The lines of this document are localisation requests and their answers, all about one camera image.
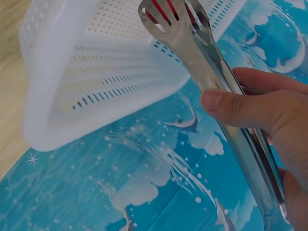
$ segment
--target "wooden table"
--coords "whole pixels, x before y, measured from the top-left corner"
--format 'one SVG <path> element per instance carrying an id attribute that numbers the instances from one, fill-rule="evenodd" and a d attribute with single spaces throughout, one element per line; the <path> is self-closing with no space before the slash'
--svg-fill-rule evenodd
<path id="1" fill-rule="evenodd" d="M 18 29 L 30 0 L 0 0 L 0 180 L 29 148 L 21 131 L 27 78 Z"/>

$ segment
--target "printed pattern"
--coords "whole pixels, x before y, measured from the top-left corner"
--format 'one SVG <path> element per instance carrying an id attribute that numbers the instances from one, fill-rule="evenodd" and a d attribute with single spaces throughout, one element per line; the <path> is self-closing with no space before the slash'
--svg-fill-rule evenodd
<path id="1" fill-rule="evenodd" d="M 293 2 L 248 1 L 218 42 L 227 62 L 307 82 L 308 2 Z M 236 159 L 199 97 L 190 80 L 58 150 L 28 150 L 0 182 L 0 230 L 263 230 Z"/>

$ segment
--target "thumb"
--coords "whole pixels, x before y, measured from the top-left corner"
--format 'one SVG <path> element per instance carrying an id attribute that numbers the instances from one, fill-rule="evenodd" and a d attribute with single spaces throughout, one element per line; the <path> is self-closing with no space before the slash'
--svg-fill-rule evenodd
<path id="1" fill-rule="evenodd" d="M 201 96 L 201 103 L 211 116 L 224 124 L 240 128 L 260 128 L 273 134 L 275 126 L 279 126 L 277 123 L 285 121 L 290 114 L 290 105 L 283 100 L 289 96 L 283 91 L 249 96 L 207 90 Z"/>

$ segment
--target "perforated basket wall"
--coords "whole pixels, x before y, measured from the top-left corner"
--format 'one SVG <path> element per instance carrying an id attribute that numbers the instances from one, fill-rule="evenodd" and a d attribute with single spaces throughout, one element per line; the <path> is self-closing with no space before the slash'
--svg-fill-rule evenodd
<path id="1" fill-rule="evenodd" d="M 141 0 L 32 0 L 20 28 L 24 132 L 48 151 L 177 92 L 178 57 L 143 27 Z M 218 39 L 244 0 L 201 1 Z"/>

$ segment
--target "stainless steel tongs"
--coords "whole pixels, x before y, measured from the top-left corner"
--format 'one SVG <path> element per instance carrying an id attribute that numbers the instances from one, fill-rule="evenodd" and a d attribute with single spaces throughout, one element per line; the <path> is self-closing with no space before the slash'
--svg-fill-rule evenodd
<path id="1" fill-rule="evenodd" d="M 218 88 L 244 94 L 213 39 L 209 19 L 198 0 L 143 0 L 139 15 L 154 38 L 168 46 L 201 91 Z M 192 19 L 200 21 L 201 26 Z M 282 181 L 266 137 L 259 129 L 218 123 L 247 179 L 263 216 L 265 230 L 281 230 L 287 221 Z"/>

